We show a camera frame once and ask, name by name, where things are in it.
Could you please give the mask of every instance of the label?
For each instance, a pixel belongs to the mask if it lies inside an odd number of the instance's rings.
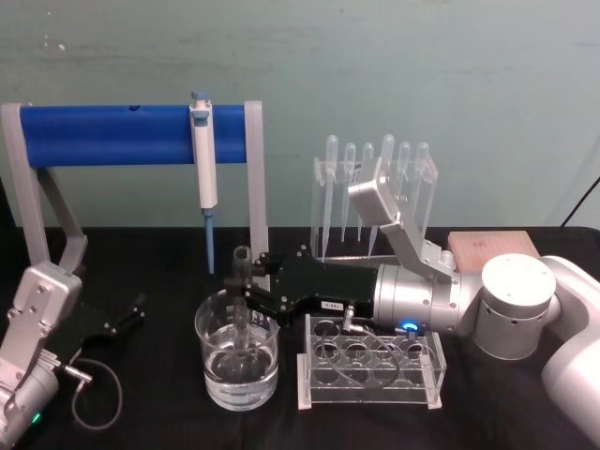
[[[321,309],[332,309],[334,311],[343,311],[344,305],[336,302],[321,302]]]

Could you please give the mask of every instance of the water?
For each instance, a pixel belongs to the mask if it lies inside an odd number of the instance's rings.
[[[249,411],[268,400],[278,383],[278,360],[264,346],[266,332],[257,325],[247,326],[247,346],[236,350],[233,324],[220,328],[211,340],[222,351],[213,351],[204,364],[204,378],[210,397],[230,411]]]

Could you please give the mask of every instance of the black tablecloth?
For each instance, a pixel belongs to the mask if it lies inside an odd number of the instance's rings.
[[[427,236],[445,245],[450,230]],[[600,278],[600,232],[590,229],[529,229],[541,254],[563,256]],[[444,337],[448,364],[442,409],[422,405],[315,405],[296,409],[295,355],[302,327],[281,336],[279,382],[274,396],[254,412],[227,412],[206,393],[193,317],[220,278],[206,275],[203,231],[103,229],[87,231],[90,244],[81,299],[119,314],[145,292],[145,325],[126,340],[91,353],[117,372],[125,391],[119,422],[91,433],[69,410],[74,383],[61,378],[59,394],[18,444],[20,449],[593,449],[552,404],[541,370],[560,346],[545,333],[526,361],[505,363],[483,355],[470,340]],[[50,232],[52,253],[61,239]],[[234,247],[248,242],[245,230],[217,231],[217,271],[223,275]],[[306,243],[305,229],[273,230],[271,248]],[[26,256],[18,231],[0,240],[0,310],[12,301]],[[114,391],[97,374],[82,399],[89,420],[110,417]]]

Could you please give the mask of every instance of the blue pipette tip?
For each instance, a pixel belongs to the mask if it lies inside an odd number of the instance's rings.
[[[206,258],[208,258],[208,273],[215,274],[215,242],[213,240],[213,210],[203,208],[204,231],[206,232]]]

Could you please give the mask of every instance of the wooden block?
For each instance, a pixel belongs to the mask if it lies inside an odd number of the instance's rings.
[[[480,272],[490,259],[504,253],[540,257],[527,232],[451,232],[448,248],[457,271],[463,273]]]

